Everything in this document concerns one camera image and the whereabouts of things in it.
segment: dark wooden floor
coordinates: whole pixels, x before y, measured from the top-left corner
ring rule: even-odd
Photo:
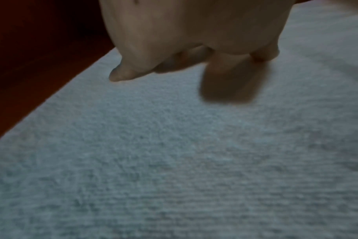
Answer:
[[[84,38],[0,77],[0,137],[112,48],[107,36]]]

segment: white carpet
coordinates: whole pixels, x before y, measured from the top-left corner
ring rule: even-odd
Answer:
[[[358,13],[296,6],[280,48],[116,84],[108,53],[0,139],[0,239],[358,239]]]

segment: carpet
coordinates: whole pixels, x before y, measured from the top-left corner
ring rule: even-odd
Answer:
[[[358,239],[358,12],[295,6],[280,49],[120,83],[109,52],[0,139],[0,239]]]

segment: wrinkled skin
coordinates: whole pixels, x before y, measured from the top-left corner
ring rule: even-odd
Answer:
[[[99,0],[122,55],[111,81],[149,74],[197,46],[269,61],[296,0]]]

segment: wooden floor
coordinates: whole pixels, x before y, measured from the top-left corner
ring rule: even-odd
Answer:
[[[112,48],[106,36],[85,38],[0,77],[0,137]]]

